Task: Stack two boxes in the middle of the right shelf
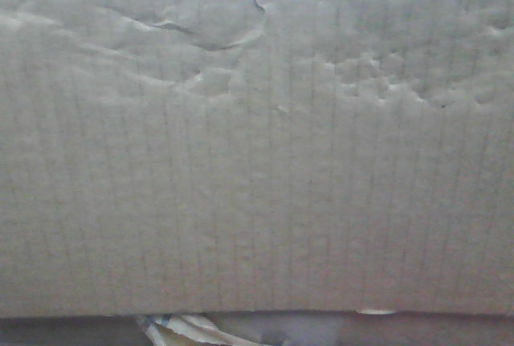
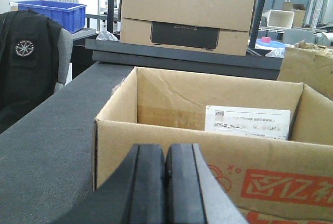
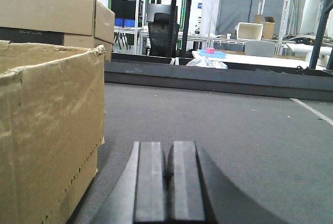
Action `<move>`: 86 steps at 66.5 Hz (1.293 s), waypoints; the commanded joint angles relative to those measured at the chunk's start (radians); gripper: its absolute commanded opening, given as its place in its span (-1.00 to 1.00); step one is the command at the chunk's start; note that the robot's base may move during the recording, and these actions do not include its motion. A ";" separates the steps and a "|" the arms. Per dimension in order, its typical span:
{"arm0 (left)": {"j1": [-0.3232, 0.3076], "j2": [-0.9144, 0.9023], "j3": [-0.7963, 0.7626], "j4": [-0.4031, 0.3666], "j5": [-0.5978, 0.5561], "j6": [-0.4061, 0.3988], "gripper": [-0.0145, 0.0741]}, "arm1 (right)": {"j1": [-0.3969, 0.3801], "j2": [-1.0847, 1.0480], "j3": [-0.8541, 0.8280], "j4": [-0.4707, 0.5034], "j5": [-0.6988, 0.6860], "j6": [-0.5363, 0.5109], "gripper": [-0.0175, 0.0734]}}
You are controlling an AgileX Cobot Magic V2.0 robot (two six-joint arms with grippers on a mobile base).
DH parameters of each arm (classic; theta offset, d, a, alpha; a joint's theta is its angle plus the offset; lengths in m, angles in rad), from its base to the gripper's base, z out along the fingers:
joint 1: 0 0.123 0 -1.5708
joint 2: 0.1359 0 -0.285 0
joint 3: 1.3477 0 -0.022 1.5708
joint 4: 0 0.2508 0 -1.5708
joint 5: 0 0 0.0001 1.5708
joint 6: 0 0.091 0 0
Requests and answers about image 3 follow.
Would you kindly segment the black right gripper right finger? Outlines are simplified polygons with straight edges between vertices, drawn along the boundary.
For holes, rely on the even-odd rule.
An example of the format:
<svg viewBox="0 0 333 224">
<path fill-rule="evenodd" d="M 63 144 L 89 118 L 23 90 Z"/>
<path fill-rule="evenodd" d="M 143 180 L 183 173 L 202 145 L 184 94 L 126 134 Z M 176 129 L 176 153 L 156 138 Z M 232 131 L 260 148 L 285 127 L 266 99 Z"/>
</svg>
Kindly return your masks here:
<svg viewBox="0 0 333 224">
<path fill-rule="evenodd" d="M 169 152 L 170 223 L 285 223 L 240 190 L 193 141 Z"/>
</svg>

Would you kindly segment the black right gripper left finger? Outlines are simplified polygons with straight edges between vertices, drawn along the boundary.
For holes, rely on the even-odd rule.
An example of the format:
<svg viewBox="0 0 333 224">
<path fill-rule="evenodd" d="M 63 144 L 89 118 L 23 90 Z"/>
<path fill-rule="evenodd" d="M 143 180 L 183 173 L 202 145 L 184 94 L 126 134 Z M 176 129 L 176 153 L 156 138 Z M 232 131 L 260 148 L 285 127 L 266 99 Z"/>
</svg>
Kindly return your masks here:
<svg viewBox="0 0 333 224">
<path fill-rule="evenodd" d="M 160 142 L 134 142 L 125 169 L 91 223 L 163 223 L 164 156 Z"/>
</svg>

